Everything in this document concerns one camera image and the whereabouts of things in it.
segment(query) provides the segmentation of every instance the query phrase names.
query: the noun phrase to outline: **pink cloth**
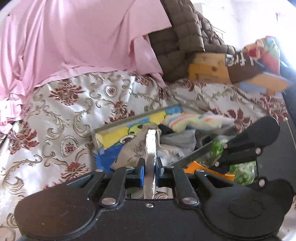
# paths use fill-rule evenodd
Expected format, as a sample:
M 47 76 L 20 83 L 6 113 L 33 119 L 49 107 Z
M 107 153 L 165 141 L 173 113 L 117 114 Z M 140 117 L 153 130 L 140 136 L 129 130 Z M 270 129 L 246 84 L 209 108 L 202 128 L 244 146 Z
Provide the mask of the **pink cloth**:
M 0 132 L 34 87 L 87 72 L 160 76 L 148 33 L 171 27 L 159 0 L 22 0 L 0 39 Z

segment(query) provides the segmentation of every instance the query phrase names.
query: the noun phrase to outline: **quilted fabric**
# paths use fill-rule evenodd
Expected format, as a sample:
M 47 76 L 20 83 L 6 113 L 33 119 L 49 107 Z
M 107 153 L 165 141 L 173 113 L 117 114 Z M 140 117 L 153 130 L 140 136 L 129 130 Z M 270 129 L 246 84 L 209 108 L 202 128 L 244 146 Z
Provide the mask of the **quilted fabric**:
M 196 52 L 235 53 L 234 47 L 223 42 L 190 0 L 160 1 L 172 28 L 153 32 L 149 38 L 164 81 L 175 82 L 186 77 Z

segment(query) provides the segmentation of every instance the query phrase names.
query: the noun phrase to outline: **silver screw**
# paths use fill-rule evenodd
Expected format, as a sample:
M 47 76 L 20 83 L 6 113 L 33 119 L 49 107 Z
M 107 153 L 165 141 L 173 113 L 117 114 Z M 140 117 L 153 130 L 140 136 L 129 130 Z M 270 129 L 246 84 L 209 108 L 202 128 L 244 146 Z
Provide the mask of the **silver screw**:
M 146 203 L 146 207 L 154 207 L 153 203 Z
M 264 187 L 264 186 L 265 186 L 265 181 L 264 181 L 264 179 L 260 179 L 260 180 L 259 180 L 259 186 L 260 186 L 260 187 Z
M 105 197 L 102 199 L 101 203 L 104 205 L 107 205 L 107 206 L 113 205 L 116 203 L 116 199 L 114 199 L 112 197 Z
M 260 155 L 261 154 L 261 149 L 260 148 L 256 148 L 255 149 L 255 152 L 256 152 L 257 155 Z
M 194 205 L 197 204 L 197 199 L 194 197 L 185 197 L 182 199 L 182 202 L 187 205 Z

